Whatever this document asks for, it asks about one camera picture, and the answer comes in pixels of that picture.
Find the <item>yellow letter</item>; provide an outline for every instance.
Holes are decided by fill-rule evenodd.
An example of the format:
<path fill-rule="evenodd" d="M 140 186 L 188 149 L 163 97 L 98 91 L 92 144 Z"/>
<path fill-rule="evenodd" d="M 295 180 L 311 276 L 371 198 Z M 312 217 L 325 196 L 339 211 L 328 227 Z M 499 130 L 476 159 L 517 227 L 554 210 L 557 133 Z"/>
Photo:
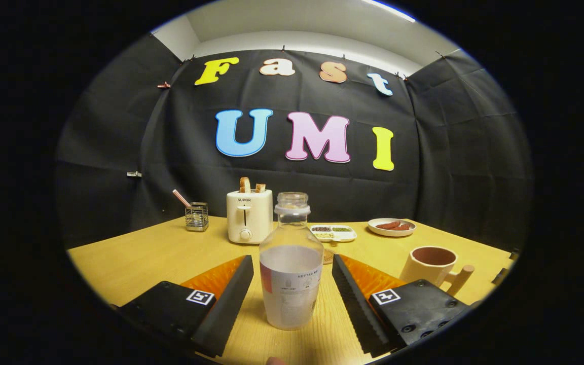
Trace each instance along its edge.
<path fill-rule="evenodd" d="M 373 160 L 373 167 L 376 169 L 384 169 L 387 171 L 393 170 L 393 162 L 391 161 L 391 139 L 393 132 L 382 127 L 373 127 L 376 141 L 378 143 L 378 152 Z"/>
<path fill-rule="evenodd" d="M 239 60 L 237 57 L 208 61 L 204 64 L 206 68 L 204 69 L 204 72 L 202 72 L 200 79 L 195 81 L 195 85 L 215 83 L 215 81 L 220 80 L 217 78 L 217 76 L 215 76 L 215 74 L 226 74 L 229 70 L 229 64 L 235 65 L 238 63 L 238 61 Z"/>
<path fill-rule="evenodd" d="M 290 76 L 295 72 L 292 69 L 292 61 L 285 58 L 272 58 L 271 60 L 265 60 L 263 64 L 264 66 L 260 67 L 260 72 L 263 75 Z"/>

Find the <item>toaster knob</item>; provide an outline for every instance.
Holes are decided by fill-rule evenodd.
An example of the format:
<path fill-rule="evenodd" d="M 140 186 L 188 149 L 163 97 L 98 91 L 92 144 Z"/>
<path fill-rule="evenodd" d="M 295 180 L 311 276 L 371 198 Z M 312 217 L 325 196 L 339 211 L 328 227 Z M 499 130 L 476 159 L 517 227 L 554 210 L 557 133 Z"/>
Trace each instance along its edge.
<path fill-rule="evenodd" d="M 249 238 L 251 238 L 251 231 L 248 229 L 243 229 L 242 231 L 240 231 L 240 238 L 242 238 L 243 240 L 248 240 Z"/>

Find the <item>black backdrop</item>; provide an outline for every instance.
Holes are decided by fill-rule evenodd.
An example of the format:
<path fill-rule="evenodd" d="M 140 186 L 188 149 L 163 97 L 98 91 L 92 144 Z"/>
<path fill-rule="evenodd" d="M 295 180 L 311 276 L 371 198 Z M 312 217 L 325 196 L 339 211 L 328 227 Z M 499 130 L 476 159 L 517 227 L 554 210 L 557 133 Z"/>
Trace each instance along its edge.
<path fill-rule="evenodd" d="M 240 61 L 218 81 L 194 86 L 206 61 L 229 57 Z M 270 58 L 292 61 L 295 74 L 260 74 Z M 326 61 L 345 65 L 348 80 L 323 81 L 318 71 Z M 371 72 L 389 81 L 392 96 L 376 90 Z M 170 89 L 156 88 L 166 80 Z M 255 108 L 273 111 L 264 147 L 248 157 L 222 154 L 215 115 L 242 111 L 236 140 L 244 143 L 253 134 L 248 113 Z M 331 116 L 347 118 L 350 161 L 287 159 L 292 112 L 310 114 L 318 130 Z M 393 171 L 373 167 L 373 127 L 393 132 Z M 249 176 L 274 194 L 307 192 L 313 222 L 408 217 L 510 251 L 526 233 L 529 159 L 509 99 L 463 51 L 403 81 L 359 62 L 300 51 L 238 51 L 180 64 L 146 35 L 101 72 L 67 121 L 56 191 L 67 247 L 181 216 L 172 189 L 226 216 L 225 194 Z"/>

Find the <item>cup handle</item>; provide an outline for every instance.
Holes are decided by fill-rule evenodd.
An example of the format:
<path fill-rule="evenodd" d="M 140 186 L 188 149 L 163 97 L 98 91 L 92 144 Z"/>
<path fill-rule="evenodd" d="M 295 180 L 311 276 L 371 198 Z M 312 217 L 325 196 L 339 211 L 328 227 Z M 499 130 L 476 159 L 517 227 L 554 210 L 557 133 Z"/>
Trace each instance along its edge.
<path fill-rule="evenodd" d="M 459 289 L 461 289 L 465 282 L 468 281 L 468 278 L 470 277 L 470 275 L 472 275 L 472 272 L 474 270 L 475 270 L 474 266 L 466 265 L 463 266 L 461 272 L 459 273 L 455 272 L 448 273 L 448 275 L 445 277 L 445 280 L 451 282 L 452 285 L 448 289 L 447 293 L 450 294 L 451 296 L 454 296 L 454 294 L 458 293 Z"/>

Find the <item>letter m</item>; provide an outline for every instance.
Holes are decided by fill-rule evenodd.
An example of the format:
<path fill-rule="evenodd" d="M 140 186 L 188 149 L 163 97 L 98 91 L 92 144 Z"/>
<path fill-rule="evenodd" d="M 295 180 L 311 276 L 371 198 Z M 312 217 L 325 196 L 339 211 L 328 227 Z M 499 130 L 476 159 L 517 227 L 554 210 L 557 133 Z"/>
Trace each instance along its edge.
<path fill-rule="evenodd" d="M 292 146 L 285 153 L 285 157 L 290 160 L 305 160 L 308 157 L 304 150 L 305 141 L 315 160 L 319 159 L 328 145 L 328 152 L 324 155 L 327 161 L 341 163 L 350 161 L 350 155 L 346 150 L 348 119 L 331 116 L 324 128 L 319 131 L 308 113 L 293 112 L 287 114 L 287 118 L 292 121 Z"/>

